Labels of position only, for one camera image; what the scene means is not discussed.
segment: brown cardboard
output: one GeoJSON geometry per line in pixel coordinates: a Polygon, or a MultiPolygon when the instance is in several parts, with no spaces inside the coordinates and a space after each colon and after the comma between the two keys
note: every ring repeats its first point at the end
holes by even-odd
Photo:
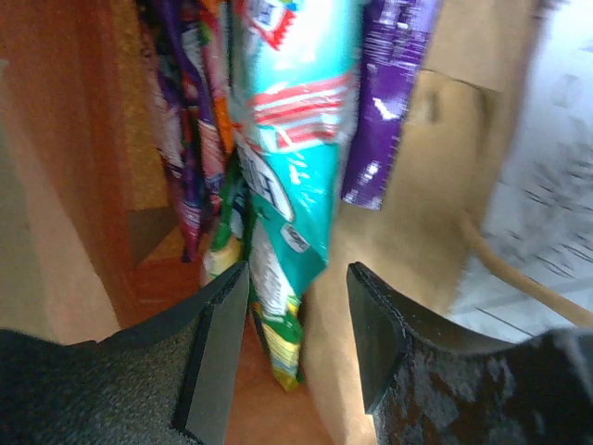
{"type": "Polygon", "coordinates": [[[512,135],[533,8],[532,0],[445,0],[425,64],[436,72],[418,81],[383,209],[338,211],[329,268],[306,296],[303,346],[309,389],[336,445],[375,443],[347,265],[362,261],[408,297],[447,311],[468,255],[461,210],[485,211],[512,135]]]}

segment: cardboard flap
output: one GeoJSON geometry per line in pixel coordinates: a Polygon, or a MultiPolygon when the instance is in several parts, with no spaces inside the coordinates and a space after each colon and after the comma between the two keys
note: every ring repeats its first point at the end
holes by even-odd
{"type": "Polygon", "coordinates": [[[425,67],[504,91],[523,57],[525,19],[534,0],[444,0],[425,67]]]}

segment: wooden shelf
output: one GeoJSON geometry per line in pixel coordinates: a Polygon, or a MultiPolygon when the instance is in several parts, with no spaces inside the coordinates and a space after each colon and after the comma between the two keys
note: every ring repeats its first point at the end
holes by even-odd
{"type": "Polygon", "coordinates": [[[2,8],[0,58],[16,112],[121,326],[196,292],[200,261],[181,263],[150,129],[133,0],[2,8]]]}

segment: colorful snack packaging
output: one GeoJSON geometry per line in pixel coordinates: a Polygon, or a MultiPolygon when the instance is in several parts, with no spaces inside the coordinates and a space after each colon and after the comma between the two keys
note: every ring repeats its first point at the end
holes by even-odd
{"type": "Polygon", "coordinates": [[[243,257],[247,184],[234,154],[221,190],[221,216],[208,252],[204,255],[203,285],[226,271],[243,257]]]}
{"type": "Polygon", "coordinates": [[[201,163],[214,212],[221,205],[225,154],[212,113],[200,45],[197,6],[192,0],[151,0],[169,36],[182,73],[183,99],[200,136],[201,163]]]}
{"type": "Polygon", "coordinates": [[[234,141],[227,103],[229,95],[228,54],[226,52],[228,2],[226,0],[198,0],[198,4],[202,57],[206,65],[214,115],[222,145],[227,155],[230,155],[234,149],[234,141]]]}
{"type": "Polygon", "coordinates": [[[342,198],[379,210],[441,0],[371,0],[364,9],[359,126],[342,198]]]}
{"type": "Polygon", "coordinates": [[[356,123],[361,1],[232,5],[231,115],[256,214],[246,246],[251,307],[290,390],[299,381],[298,307],[328,261],[356,123]]]}
{"type": "Polygon", "coordinates": [[[138,0],[137,6],[155,141],[180,222],[184,256],[191,260],[196,256],[201,236],[206,189],[181,98],[181,73],[170,42],[150,3],[138,0]]]}

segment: teal chip bag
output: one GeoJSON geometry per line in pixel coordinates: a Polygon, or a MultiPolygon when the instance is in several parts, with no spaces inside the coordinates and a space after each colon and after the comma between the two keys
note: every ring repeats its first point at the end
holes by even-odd
{"type": "Polygon", "coordinates": [[[328,262],[358,107],[360,0],[233,2],[231,116],[252,193],[253,313],[272,370],[298,383],[301,296],[328,262]]]}

